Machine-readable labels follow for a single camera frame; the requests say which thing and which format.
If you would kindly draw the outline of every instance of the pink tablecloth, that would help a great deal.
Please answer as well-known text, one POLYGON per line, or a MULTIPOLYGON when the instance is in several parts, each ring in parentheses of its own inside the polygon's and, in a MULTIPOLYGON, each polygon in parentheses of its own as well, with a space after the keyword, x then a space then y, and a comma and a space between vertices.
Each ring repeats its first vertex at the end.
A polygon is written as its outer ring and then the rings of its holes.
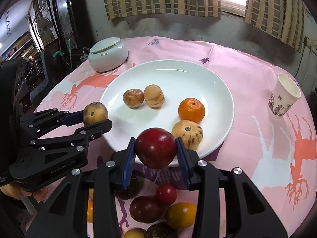
MULTIPOLYGON (((86 61, 59 83, 43 100, 37 110, 57 107, 78 111, 99 101, 105 88, 127 69, 158 59, 191 61, 211 69, 228 85, 235 103, 235 119, 216 161, 220 169, 241 167, 271 204, 289 235, 301 224, 311 209, 316 194, 316 132, 313 119, 302 96, 280 120, 269 118, 266 104, 283 69, 251 55, 202 41, 180 41, 164 37, 124 39, 128 60, 114 71, 96 73, 86 61)), ((44 137, 72 134, 80 127, 61 126, 44 137)), ((103 140, 92 141, 88 165, 97 167, 110 158, 112 150, 103 140)), ((153 195, 158 184, 179 183, 177 168, 154 171, 138 167, 146 178, 140 195, 153 195)), ((49 187, 49 193, 58 182, 49 187)), ((196 203, 197 192, 178 190, 178 202, 196 203)), ((133 227, 146 229, 150 224, 135 222, 129 214, 131 200, 117 200, 117 212, 123 234, 133 227)), ((221 191, 221 235, 225 235, 224 194, 221 191)), ((180 234, 191 237, 192 227, 180 234)), ((92 225, 88 225, 92 236, 92 225)))

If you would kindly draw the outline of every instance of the paper cup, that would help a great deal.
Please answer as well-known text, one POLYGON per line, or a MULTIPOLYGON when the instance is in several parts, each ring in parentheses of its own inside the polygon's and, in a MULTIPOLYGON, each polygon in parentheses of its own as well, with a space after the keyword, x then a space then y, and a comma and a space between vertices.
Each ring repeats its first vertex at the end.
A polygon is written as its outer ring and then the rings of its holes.
POLYGON ((274 118, 281 118, 301 95, 301 90, 290 77, 282 73, 278 74, 274 90, 268 100, 269 114, 274 118))

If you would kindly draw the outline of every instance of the plate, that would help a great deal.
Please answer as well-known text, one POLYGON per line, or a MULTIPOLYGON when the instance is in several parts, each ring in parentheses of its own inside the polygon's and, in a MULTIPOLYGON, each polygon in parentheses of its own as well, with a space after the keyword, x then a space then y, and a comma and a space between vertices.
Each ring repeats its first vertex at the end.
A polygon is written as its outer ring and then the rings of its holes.
MULTIPOLYGON (((180 121, 178 106, 185 98, 200 100, 206 110, 200 122, 203 139, 196 152, 203 158, 219 147, 228 135, 234 118, 232 95, 223 80, 209 69, 180 60, 157 60, 135 66, 113 80, 104 91, 100 102, 109 112, 112 129, 103 134, 114 151, 126 149, 130 138, 148 128, 159 127, 171 132, 180 121), (145 101, 137 109, 123 102, 129 89, 144 90, 158 85, 165 96, 159 109, 150 108, 145 101)), ((175 158, 169 167, 178 166, 175 158)))

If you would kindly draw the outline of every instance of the orange coral print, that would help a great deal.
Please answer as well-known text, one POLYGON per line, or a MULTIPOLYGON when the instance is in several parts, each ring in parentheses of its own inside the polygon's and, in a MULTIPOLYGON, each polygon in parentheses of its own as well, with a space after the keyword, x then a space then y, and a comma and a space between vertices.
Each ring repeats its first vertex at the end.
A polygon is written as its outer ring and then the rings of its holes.
POLYGON ((295 116, 297 118, 298 122, 298 132, 296 132, 296 129, 294 127, 294 124, 292 123, 290 117, 288 114, 286 114, 288 119, 290 120, 296 141, 295 141, 295 151, 294 151, 294 165, 292 163, 289 164, 291 168, 291 176, 293 179, 293 183, 289 183, 285 189, 288 189, 287 196, 289 197, 289 203, 291 203, 291 200, 293 198, 293 210, 295 208, 295 205, 301 200, 300 197, 302 196, 302 184, 304 183, 306 185, 306 194, 304 197, 304 200, 307 199, 307 196, 309 194, 309 186, 307 183, 307 180, 302 178, 303 175, 301 175, 302 170, 302 161, 304 159, 316 159, 317 152, 316 152, 316 138, 313 139, 313 133, 310 128, 310 125, 306 121, 304 117, 302 119, 308 124, 309 130, 310 130, 310 139, 304 139, 301 134, 301 126, 299 124, 299 119, 297 115, 295 116))
POLYGON ((119 68, 114 70, 109 75, 103 75, 101 73, 95 73, 92 76, 89 76, 88 78, 85 78, 82 80, 78 86, 75 84, 72 86, 72 90, 70 91, 70 94, 66 93, 63 97, 63 104, 61 106, 61 109, 63 107, 67 107, 70 105, 69 110, 73 109, 75 107, 75 103, 77 101, 77 92, 82 86, 93 86, 93 87, 104 87, 106 88, 116 77, 119 75, 113 75, 114 73, 117 73, 119 68))

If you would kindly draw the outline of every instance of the cup rim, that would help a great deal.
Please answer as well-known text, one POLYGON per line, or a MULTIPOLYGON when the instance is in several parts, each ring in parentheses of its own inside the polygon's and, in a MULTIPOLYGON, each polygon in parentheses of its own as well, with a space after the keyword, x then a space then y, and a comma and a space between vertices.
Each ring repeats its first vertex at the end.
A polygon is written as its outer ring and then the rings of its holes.
POLYGON ((302 96, 301 89, 296 85, 296 83, 295 83, 294 80, 292 80, 289 76, 287 76, 287 75, 284 74, 284 73, 279 73, 279 74, 277 75, 277 78, 278 78, 278 81, 280 82, 281 86, 283 87, 283 89, 284 89, 287 93, 289 93, 290 96, 292 96, 292 97, 294 97, 294 98, 296 98, 296 99, 301 98, 301 96, 302 96), (286 76, 287 78, 289 78, 289 79, 292 81, 292 83, 296 86, 297 90, 299 91, 299 94, 300 94, 299 96, 296 96, 295 94, 292 94, 292 93, 283 85, 283 83, 282 83, 281 80, 280 80, 280 75, 284 75, 284 76, 286 76))

